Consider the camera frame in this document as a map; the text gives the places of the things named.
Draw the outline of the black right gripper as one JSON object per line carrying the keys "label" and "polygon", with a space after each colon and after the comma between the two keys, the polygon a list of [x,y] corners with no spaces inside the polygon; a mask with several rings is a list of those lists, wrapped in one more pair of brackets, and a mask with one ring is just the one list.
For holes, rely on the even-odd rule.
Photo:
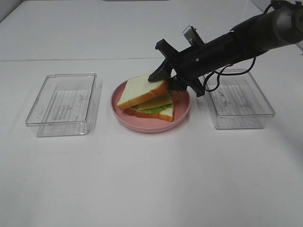
{"label": "black right gripper", "polygon": [[191,87],[197,97],[205,94],[200,76],[234,63],[239,58],[239,47],[232,32],[202,46],[190,46],[180,52],[165,39],[158,41],[155,49],[164,55],[165,60],[148,77],[148,81],[169,79],[167,90],[185,91]]}

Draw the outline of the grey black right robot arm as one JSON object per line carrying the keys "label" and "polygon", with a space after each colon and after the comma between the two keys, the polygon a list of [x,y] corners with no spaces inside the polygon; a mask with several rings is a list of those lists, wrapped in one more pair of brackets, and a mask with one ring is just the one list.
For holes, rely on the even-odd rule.
{"label": "grey black right robot arm", "polygon": [[286,0],[273,0],[264,13],[254,16],[230,30],[230,32],[204,43],[196,29],[188,26],[183,36],[190,47],[177,51],[164,39],[155,48],[165,57],[163,63],[149,76],[149,82],[166,79],[169,90],[185,91],[191,87],[197,97],[207,90],[209,78],[219,78],[224,70],[238,62],[265,52],[297,44],[303,39],[303,5]]}

